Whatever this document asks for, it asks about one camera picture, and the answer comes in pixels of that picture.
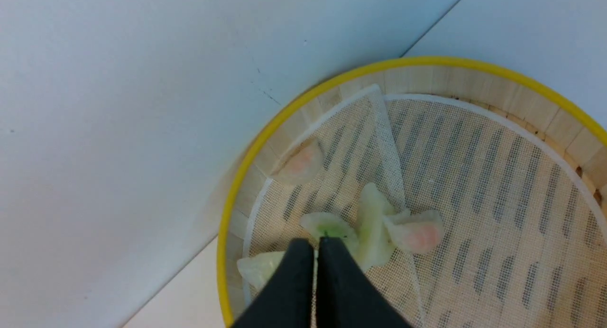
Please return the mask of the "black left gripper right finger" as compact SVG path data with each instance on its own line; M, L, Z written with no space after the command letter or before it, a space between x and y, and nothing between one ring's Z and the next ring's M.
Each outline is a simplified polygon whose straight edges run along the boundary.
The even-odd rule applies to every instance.
M321 238L317 263L317 327L411 327L363 274L340 238Z

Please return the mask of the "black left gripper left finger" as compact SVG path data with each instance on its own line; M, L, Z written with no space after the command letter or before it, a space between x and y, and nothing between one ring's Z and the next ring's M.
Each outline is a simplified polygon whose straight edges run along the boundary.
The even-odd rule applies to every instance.
M273 276L231 325L233 328L309 328L311 326L314 250L293 239Z

